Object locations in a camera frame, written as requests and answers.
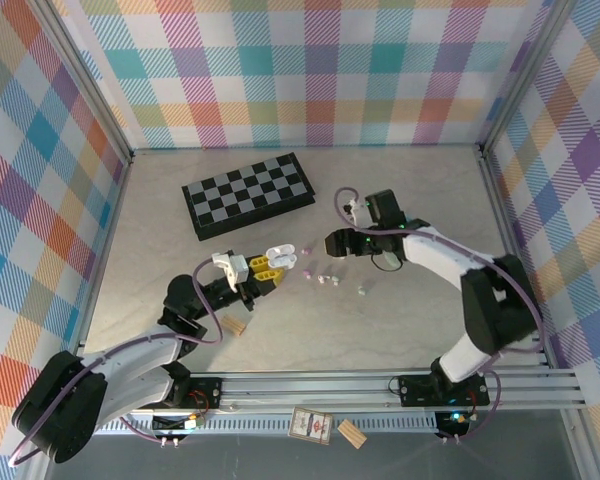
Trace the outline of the small black controller board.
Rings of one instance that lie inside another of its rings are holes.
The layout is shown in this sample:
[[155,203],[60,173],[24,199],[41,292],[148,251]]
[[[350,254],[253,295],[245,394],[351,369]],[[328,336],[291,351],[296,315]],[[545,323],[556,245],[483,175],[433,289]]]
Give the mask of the small black controller board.
[[436,435],[439,438],[461,437],[466,435],[470,429],[471,420],[468,412],[436,412],[435,420]]
[[151,429],[154,432],[195,430],[202,427],[205,423],[206,418],[202,414],[175,417],[153,416]]

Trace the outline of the folding chessboard black grey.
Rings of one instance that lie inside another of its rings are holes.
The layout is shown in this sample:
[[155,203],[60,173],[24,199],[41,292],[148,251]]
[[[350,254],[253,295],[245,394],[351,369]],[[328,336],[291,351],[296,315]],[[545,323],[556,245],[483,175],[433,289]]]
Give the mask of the folding chessboard black grey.
[[315,191],[293,153],[195,181],[182,192],[201,241],[315,202]]

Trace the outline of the playing card deck box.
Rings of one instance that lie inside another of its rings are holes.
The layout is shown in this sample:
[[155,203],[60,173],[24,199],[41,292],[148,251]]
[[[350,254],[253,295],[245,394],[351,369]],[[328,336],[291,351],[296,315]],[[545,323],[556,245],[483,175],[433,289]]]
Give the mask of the playing card deck box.
[[330,443],[333,424],[334,419],[332,414],[295,407],[288,435],[291,438],[320,445],[328,445]]

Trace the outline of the aluminium side rail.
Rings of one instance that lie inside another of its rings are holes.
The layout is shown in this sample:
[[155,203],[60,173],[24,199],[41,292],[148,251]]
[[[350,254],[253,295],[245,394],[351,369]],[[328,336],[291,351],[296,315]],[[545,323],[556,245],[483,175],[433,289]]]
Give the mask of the aluminium side rail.
[[104,279],[107,261],[109,259],[111,247],[114,241],[115,231],[120,217],[129,179],[131,176],[131,170],[134,165],[134,160],[134,156],[131,156],[131,158],[126,162],[125,167],[122,169],[120,186],[117,190],[113,210],[111,211],[111,214],[109,216],[107,228],[105,231],[106,236],[104,237],[99,256],[96,258],[95,267],[93,271],[93,280],[89,284],[89,289],[87,290],[88,295],[86,297],[86,303],[84,304],[83,311],[76,322],[76,326],[71,337],[71,342],[69,344],[69,349],[72,353],[82,351],[84,349],[84,346],[86,345],[86,340],[88,337],[98,296]]
[[[499,234],[501,236],[501,240],[504,245],[505,251],[507,253],[514,254],[520,260],[523,260],[523,253],[515,237],[513,224],[511,222],[510,215],[508,214],[506,209],[504,196],[497,185],[491,158],[488,153],[484,152],[484,149],[480,144],[474,146],[474,153],[476,156],[479,171],[481,173],[485,188],[487,190],[487,194],[491,203],[494,216],[496,218],[496,224],[498,226]],[[550,337],[548,336],[548,333],[546,331],[546,324],[544,322],[544,317],[542,316],[542,314],[540,318],[541,329],[537,335],[538,340],[533,341],[534,348],[539,353],[542,353],[544,355],[544,363],[549,368],[557,368],[559,364],[557,363],[556,356],[552,349]]]

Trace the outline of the aluminium corner post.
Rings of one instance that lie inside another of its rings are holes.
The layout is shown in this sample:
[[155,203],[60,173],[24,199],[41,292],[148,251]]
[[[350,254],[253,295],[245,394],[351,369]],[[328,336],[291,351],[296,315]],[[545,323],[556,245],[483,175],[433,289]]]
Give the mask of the aluminium corner post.
[[552,0],[547,15],[537,28],[537,35],[525,53],[516,56],[514,63],[519,68],[510,83],[510,88],[495,110],[493,119],[489,122],[489,129],[476,144],[482,158],[488,157],[505,132],[577,2],[578,0]]
[[39,19],[51,35],[52,42],[67,63],[69,73],[80,91],[87,97],[96,119],[114,149],[127,164],[133,162],[133,147],[118,115],[111,108],[114,96],[109,92],[105,77],[111,69],[102,70],[104,53],[97,42],[79,0],[28,0],[35,6]]

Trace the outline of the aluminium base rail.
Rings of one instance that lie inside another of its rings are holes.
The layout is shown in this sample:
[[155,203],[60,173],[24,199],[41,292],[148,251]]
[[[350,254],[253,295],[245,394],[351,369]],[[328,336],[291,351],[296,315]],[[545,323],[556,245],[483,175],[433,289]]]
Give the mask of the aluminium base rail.
[[[491,400],[501,388],[500,410],[579,409],[585,399],[569,369],[505,366],[487,374]],[[218,414],[286,414],[296,407],[329,413],[401,410],[392,370],[237,372],[223,379]]]

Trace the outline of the white earbud charging case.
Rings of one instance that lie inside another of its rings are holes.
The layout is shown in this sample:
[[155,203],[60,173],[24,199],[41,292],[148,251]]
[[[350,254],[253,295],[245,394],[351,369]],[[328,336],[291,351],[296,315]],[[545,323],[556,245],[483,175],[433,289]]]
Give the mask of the white earbud charging case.
[[290,270],[297,262],[295,246],[292,244],[283,244],[269,248],[265,256],[270,270]]

